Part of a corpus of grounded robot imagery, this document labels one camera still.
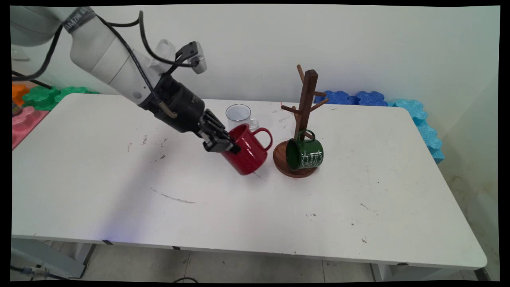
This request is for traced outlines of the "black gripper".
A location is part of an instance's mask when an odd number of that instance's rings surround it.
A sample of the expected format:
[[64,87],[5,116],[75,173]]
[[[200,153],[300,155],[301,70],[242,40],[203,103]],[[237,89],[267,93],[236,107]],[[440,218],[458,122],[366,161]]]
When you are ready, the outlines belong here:
[[199,135],[204,140],[203,146],[207,152],[232,154],[241,152],[241,147],[231,138],[222,122],[210,109],[205,109],[204,101],[172,76],[160,78],[155,86],[155,92],[162,102],[177,114],[176,118],[171,118],[162,111],[152,93],[139,104],[139,107],[150,111],[157,119],[180,133],[198,133],[200,128],[202,132],[199,132]]

